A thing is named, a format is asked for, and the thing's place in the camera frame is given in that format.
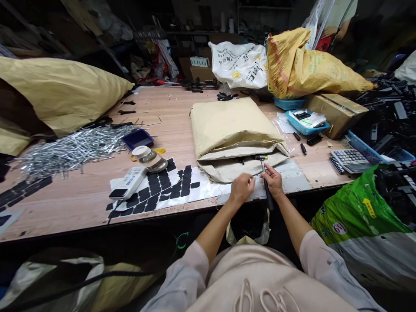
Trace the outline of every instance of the forearm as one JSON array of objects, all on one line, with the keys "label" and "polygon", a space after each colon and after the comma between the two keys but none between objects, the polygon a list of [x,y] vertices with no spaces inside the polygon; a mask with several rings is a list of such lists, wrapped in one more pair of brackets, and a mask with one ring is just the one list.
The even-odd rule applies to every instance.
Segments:
[{"label": "forearm", "polygon": [[279,194],[275,197],[277,204],[279,205],[280,212],[282,213],[283,219],[287,230],[289,232],[290,240],[292,241],[293,247],[299,257],[300,245],[306,233],[313,230],[308,222],[300,215],[296,208],[292,205],[290,200],[284,193]]},{"label": "forearm", "polygon": [[228,200],[196,239],[211,265],[217,256],[225,230],[241,205]]}]

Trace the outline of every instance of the white sleeve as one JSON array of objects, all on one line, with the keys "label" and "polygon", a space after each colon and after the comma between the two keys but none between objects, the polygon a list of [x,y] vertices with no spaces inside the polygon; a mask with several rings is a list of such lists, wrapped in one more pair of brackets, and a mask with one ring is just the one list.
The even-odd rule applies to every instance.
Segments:
[{"label": "white sleeve", "polygon": [[167,269],[158,293],[141,312],[185,312],[205,291],[208,269],[208,257],[194,241],[184,256]]},{"label": "white sleeve", "polygon": [[360,311],[386,312],[350,274],[344,259],[328,247],[315,231],[300,244],[299,257],[306,274],[317,279]]}]

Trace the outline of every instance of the hammer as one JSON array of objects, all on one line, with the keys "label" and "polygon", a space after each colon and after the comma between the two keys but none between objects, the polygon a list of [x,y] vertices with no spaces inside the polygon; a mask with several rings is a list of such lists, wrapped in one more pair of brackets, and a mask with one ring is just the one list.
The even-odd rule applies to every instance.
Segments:
[{"label": "hammer", "polygon": [[[266,159],[266,156],[259,156],[256,155],[256,160],[259,160],[261,162],[261,168],[263,169],[264,172],[266,172],[266,168],[264,167],[264,160]],[[269,186],[267,184],[266,179],[264,179],[264,188],[266,189],[266,197],[267,197],[267,203],[269,205],[269,210],[273,211],[274,210],[274,205],[273,205],[273,197],[270,194],[269,191]]]}]

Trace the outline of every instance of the wooden table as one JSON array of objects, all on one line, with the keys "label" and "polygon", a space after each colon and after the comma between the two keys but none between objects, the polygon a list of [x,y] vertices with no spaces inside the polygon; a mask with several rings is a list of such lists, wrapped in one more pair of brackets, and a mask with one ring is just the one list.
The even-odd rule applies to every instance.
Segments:
[{"label": "wooden table", "polygon": [[[197,166],[192,137],[191,107],[196,102],[216,101],[218,91],[204,91],[204,93],[191,93],[179,87],[147,88],[140,90],[139,94],[131,95],[128,101],[135,101],[136,106],[123,106],[124,110],[146,111],[119,115],[117,110],[120,103],[110,111],[114,123],[123,121],[135,122],[138,117],[144,124],[159,122],[161,124],[145,127],[150,128],[150,135],[155,138],[154,148],[164,147],[165,159],[173,157],[178,169],[186,165]],[[257,102],[262,112],[270,119],[276,117],[280,111],[273,103]],[[306,139],[301,136],[301,142],[307,148],[308,154],[304,156],[300,150],[299,142],[292,134],[283,136],[286,139],[298,167],[303,170],[305,177],[313,189],[345,184],[352,181],[348,175],[339,175],[328,161],[330,149],[327,142],[333,144],[333,149],[342,149],[338,141],[325,137],[320,143],[309,147]],[[130,154],[122,152],[113,154],[115,158],[103,162],[89,163],[84,166],[84,174],[79,170],[71,171],[69,179],[62,180],[57,175],[53,183],[33,195],[25,198],[6,211],[24,212],[18,220],[12,224],[0,237],[0,242],[13,241],[29,237],[56,234],[67,231],[75,231],[86,228],[104,226],[107,224],[107,204],[110,203],[110,180],[123,177],[127,171],[136,166],[130,160]],[[14,170],[6,176],[6,181],[0,184],[0,193],[10,189],[18,181],[20,171]],[[190,202],[184,205],[150,211],[142,214],[134,214],[128,217],[116,218],[111,223],[127,222],[132,220],[153,218],[182,211],[190,211],[215,205],[214,198]]]}]

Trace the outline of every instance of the yellow woven sack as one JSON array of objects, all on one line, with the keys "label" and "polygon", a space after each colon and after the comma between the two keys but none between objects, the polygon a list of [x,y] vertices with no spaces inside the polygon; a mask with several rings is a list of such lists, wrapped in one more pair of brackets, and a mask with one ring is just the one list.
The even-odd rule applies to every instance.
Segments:
[{"label": "yellow woven sack", "polygon": [[267,83],[277,98],[291,99],[319,90],[364,92],[373,84],[326,52],[305,50],[310,30],[297,28],[268,41]]}]

